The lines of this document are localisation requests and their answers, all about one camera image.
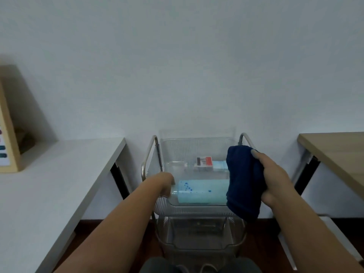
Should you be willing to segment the person's right forearm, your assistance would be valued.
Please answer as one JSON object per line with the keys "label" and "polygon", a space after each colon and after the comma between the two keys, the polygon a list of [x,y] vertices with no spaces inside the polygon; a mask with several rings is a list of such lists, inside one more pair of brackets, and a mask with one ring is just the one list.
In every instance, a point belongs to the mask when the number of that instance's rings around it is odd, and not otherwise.
{"label": "person's right forearm", "polygon": [[299,273],[364,273],[364,268],[294,188],[267,192],[266,200]]}

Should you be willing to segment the red and white box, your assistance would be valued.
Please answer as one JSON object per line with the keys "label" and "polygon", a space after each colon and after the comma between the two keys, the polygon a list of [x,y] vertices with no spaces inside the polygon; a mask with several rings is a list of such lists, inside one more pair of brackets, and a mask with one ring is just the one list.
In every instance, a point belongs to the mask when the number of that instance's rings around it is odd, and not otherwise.
{"label": "red and white box", "polygon": [[194,170],[213,171],[213,160],[211,156],[200,156],[196,158]]}

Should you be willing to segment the clear plastic trolley cart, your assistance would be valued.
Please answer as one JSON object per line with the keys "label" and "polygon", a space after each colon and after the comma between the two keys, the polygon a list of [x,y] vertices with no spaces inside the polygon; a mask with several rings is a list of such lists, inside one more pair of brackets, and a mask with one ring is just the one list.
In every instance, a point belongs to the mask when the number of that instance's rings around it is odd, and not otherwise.
{"label": "clear plastic trolley cart", "polygon": [[[153,135],[141,165],[142,180],[169,172],[179,180],[229,179],[229,171],[194,170],[196,158],[224,161],[233,145],[255,147],[247,133],[239,141],[230,137],[158,140]],[[198,271],[205,263],[218,269],[232,260],[246,240],[246,222],[225,206],[178,206],[170,197],[158,197],[152,212],[156,237],[164,257],[175,265]]]}

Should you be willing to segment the white desk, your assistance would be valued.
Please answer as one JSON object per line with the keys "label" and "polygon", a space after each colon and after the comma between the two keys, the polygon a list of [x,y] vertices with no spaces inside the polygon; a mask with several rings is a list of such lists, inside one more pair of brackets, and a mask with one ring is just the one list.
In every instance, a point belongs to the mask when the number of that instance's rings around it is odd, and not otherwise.
{"label": "white desk", "polygon": [[107,173],[123,137],[38,143],[25,169],[0,174],[0,273],[51,273]]}

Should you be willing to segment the person's left forearm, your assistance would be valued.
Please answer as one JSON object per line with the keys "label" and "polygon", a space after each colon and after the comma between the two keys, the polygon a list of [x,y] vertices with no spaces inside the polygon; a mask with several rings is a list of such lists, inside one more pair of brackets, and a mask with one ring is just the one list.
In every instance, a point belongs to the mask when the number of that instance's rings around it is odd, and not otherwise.
{"label": "person's left forearm", "polygon": [[122,200],[54,273],[128,273],[159,197],[151,181]]}

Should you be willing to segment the person's right hand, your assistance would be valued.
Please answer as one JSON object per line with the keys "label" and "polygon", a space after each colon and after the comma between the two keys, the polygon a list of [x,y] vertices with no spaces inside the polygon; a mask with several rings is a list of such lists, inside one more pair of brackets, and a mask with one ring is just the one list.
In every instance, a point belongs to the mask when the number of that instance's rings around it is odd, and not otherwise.
{"label": "person's right hand", "polygon": [[267,157],[268,167],[263,171],[267,188],[261,200],[274,211],[278,206],[292,203],[293,199],[299,195],[294,189],[287,172],[269,156]]}

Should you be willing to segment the person's grey trousers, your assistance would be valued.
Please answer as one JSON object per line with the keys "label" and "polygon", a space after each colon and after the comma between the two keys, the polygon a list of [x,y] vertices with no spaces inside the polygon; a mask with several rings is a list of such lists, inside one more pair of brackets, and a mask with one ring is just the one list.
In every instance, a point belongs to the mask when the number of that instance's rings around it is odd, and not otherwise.
{"label": "person's grey trousers", "polygon": [[[163,257],[152,257],[141,267],[139,273],[190,273],[184,265],[173,265]],[[230,260],[220,269],[211,263],[203,264],[198,273],[263,273],[249,258],[237,257]]]}

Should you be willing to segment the wooden framed board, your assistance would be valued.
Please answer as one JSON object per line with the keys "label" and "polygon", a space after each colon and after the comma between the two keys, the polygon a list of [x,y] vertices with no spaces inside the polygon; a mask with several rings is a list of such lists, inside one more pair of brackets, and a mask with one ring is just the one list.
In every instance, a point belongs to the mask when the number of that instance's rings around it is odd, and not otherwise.
{"label": "wooden framed board", "polygon": [[22,169],[14,126],[0,82],[0,173],[17,173]]}

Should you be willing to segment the wooden desk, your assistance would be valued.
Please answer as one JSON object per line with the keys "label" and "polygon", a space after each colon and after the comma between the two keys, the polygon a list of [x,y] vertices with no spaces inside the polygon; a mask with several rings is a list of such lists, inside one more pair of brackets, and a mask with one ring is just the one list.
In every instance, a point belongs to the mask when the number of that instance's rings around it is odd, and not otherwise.
{"label": "wooden desk", "polygon": [[297,142],[364,200],[364,132],[300,133]]}

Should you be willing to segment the person's left hand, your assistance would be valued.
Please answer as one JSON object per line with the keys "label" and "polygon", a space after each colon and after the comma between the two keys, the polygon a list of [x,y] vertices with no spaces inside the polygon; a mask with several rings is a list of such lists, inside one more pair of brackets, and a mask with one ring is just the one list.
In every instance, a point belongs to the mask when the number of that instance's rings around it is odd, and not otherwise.
{"label": "person's left hand", "polygon": [[151,177],[151,183],[158,196],[169,198],[172,187],[175,185],[175,178],[169,172],[160,172]]}

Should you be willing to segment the light blue bottle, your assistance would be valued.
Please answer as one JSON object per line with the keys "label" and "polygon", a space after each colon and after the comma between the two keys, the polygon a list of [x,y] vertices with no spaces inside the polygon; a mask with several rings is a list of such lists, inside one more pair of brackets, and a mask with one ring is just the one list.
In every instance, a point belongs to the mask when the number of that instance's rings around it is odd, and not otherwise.
{"label": "light blue bottle", "polygon": [[225,206],[229,179],[179,180],[171,187],[170,201],[178,206]]}

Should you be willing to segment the dark blue cloth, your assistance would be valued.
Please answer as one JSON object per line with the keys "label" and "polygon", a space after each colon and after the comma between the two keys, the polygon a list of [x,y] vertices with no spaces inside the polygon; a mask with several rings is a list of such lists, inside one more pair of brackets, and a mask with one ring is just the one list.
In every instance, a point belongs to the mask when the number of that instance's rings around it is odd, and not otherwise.
{"label": "dark blue cloth", "polygon": [[226,156],[230,176],[226,206],[246,222],[258,218],[261,196],[267,189],[264,167],[252,155],[252,150],[249,146],[230,146]]}

